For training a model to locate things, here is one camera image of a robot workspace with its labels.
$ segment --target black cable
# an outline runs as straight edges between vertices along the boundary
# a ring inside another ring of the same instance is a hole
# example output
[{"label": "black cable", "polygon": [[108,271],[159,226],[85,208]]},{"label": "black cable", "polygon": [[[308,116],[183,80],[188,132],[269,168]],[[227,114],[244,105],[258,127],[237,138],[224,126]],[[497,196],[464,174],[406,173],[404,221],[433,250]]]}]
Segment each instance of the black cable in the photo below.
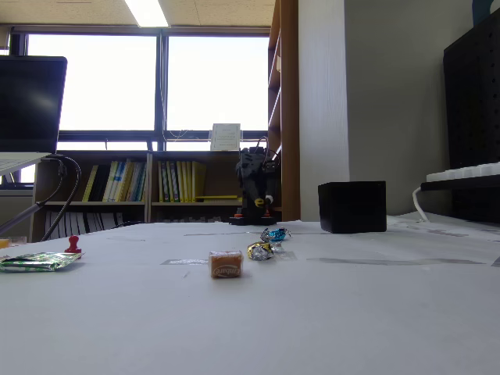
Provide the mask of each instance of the black cable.
[{"label": "black cable", "polygon": [[137,225],[137,224],[146,224],[144,221],[127,221],[126,223],[121,223],[118,224],[116,227],[113,227],[111,229],[116,229],[120,227],[129,227],[130,225]]},{"label": "black cable", "polygon": [[47,241],[47,239],[50,237],[52,232],[54,231],[55,228],[57,228],[57,225],[59,224],[59,221],[61,218],[64,216],[64,213],[68,209],[68,206],[71,204],[73,201],[73,198],[75,194],[77,193],[78,187],[80,186],[80,180],[81,180],[81,169],[80,166],[78,165],[77,162],[75,162],[73,159],[68,158],[67,156],[64,155],[51,155],[51,159],[66,159],[69,160],[74,166],[75,169],[77,170],[77,182],[75,183],[75,187],[73,188],[73,191],[71,191],[70,197],[64,204],[64,206],[61,208],[61,211],[59,212],[59,215],[55,218],[54,223],[50,226],[50,228],[47,230],[47,233],[45,233],[44,237],[41,239],[41,242]]},{"label": "black cable", "polygon": [[52,198],[55,197],[55,195],[57,193],[59,193],[59,190],[61,190],[61,187],[63,185],[63,180],[68,176],[68,173],[66,172],[66,166],[63,164],[63,162],[60,159],[52,158],[50,156],[48,156],[44,159],[56,160],[59,162],[59,176],[61,177],[61,179],[59,180],[59,186],[57,187],[57,189],[52,194],[50,194],[50,196],[47,199],[40,201],[40,202],[37,202],[37,205],[39,205],[40,207],[45,205],[45,203],[50,201]]}]

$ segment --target red pawn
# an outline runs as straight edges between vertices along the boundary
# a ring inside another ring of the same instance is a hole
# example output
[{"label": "red pawn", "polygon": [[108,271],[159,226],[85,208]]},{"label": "red pawn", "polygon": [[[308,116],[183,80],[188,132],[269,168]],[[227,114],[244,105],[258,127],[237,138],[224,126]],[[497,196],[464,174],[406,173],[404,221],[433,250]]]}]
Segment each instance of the red pawn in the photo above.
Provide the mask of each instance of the red pawn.
[{"label": "red pawn", "polygon": [[81,254],[81,248],[77,246],[77,242],[79,240],[78,236],[71,236],[69,240],[70,246],[65,250],[65,252],[69,252],[71,254]]}]

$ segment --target white table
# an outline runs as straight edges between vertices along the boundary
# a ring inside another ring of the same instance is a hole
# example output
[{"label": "white table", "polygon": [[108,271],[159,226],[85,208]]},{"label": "white table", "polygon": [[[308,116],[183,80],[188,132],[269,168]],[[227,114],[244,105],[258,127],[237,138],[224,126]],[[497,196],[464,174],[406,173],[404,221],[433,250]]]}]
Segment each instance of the white table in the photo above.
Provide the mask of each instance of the white table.
[{"label": "white table", "polygon": [[259,239],[244,232],[262,228],[145,224],[82,236],[85,255],[69,270],[0,273],[0,373],[498,374],[500,230],[388,220],[387,233],[357,235],[286,223],[296,260],[246,259],[231,280],[161,263],[244,251]]}]

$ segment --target monitor screen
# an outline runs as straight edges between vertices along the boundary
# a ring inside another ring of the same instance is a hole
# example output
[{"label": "monitor screen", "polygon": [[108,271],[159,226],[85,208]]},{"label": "monitor screen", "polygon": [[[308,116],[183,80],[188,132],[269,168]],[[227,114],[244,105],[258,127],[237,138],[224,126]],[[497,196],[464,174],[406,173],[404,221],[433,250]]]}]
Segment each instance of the monitor screen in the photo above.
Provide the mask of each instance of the monitor screen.
[{"label": "monitor screen", "polygon": [[67,61],[0,56],[0,152],[57,148]]}]

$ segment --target white keyboard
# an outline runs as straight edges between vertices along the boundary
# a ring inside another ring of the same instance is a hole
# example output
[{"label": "white keyboard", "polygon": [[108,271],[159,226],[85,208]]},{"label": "white keyboard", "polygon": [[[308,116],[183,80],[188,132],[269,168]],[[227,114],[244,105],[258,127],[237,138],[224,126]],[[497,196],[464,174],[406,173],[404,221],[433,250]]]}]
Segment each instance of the white keyboard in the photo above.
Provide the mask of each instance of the white keyboard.
[{"label": "white keyboard", "polygon": [[481,166],[470,166],[459,170],[446,170],[445,172],[433,173],[427,176],[427,182],[443,180],[458,180],[459,178],[473,178],[482,176],[494,176],[500,174],[500,162],[495,164],[483,164]]}]

